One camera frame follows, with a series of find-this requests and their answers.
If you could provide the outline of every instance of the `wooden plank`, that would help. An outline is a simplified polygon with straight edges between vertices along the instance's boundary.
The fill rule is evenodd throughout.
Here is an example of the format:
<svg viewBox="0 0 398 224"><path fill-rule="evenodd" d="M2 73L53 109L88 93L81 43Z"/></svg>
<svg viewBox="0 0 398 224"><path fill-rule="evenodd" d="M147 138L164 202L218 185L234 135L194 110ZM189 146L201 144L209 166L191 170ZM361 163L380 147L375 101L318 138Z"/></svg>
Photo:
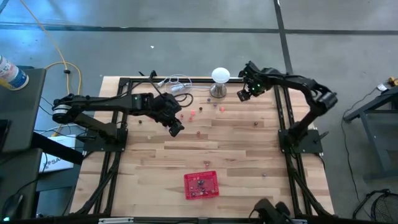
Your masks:
<svg viewBox="0 0 398 224"><path fill-rule="evenodd" d="M114 96L118 83L119 77L104 77L99 95ZM241 89L242 85L228 84L227 96L212 98L211 102L207 102L207 98L211 98L207 90L192 89L192 105L176 114L178 119L183 115L185 130L175 138L169 135L167 128L148 117L129 116L129 136L119 166L112 215L247 218L254 204L264 197L272 203L283 201L292 210L285 159L279 151L277 138L279 120L274 92L268 91L242 103L236 96ZM157 94L146 83L134 89L134 93L145 92ZM308 111L308 106L301 92L290 90L290 96L295 119L299 120ZM110 122L111 117L111 112L95 113L95 118L103 122ZM102 161L102 152L93 153L83 161L73 212L85 203L98 185ZM308 187L333 213L322 163L309 154L303 155L303 163ZM220 196L186 200L184 174L206 170L217 172ZM298 190L298 194L303 210L301 191Z"/></svg>

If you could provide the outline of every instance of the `gray floor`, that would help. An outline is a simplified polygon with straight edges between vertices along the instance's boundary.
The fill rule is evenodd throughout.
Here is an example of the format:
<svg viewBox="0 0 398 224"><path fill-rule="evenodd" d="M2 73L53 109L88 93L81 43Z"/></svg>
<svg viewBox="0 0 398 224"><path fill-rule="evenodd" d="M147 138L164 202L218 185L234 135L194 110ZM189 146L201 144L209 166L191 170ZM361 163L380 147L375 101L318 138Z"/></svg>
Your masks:
<svg viewBox="0 0 398 224"><path fill-rule="evenodd" d="M271 0L26 0L37 17L47 24L118 27L212 27L277 29ZM393 0L280 0L287 29L397 30ZM34 23L17 0L10 0L0 23ZM97 95L105 75L137 75L156 70L161 75L183 73L207 76L216 67L237 76L248 60L259 66L285 71L278 34L220 34L170 32L50 32L64 57L83 72L84 95ZM292 66L296 74L312 77L338 93L338 104L315 125L329 131L323 140L326 176L335 212L350 217L358 201L349 174L347 153L340 127L345 109L379 83L396 76L396 35L288 35ZM51 42L38 30L2 30L0 54L16 64L45 67L59 61ZM47 73L43 97L66 95L63 67ZM78 77L72 75L73 92ZM56 126L39 111L37 129ZM345 124L348 149L359 197L374 189L398 192L398 179L365 182L364 174L377 172L379 164L369 147L362 124ZM46 192L39 210L59 215L69 192ZM57 203L49 198L59 198ZM359 218L368 219L361 212Z"/></svg>

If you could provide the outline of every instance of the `red tray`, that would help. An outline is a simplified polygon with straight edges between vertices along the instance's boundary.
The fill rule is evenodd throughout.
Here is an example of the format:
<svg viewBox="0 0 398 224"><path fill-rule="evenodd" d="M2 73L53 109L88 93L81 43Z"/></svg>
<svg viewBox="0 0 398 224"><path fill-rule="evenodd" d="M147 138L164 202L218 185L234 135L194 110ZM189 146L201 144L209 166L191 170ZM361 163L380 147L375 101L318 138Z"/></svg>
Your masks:
<svg viewBox="0 0 398 224"><path fill-rule="evenodd" d="M184 175L185 198L194 200L219 196L216 171Z"/></svg>

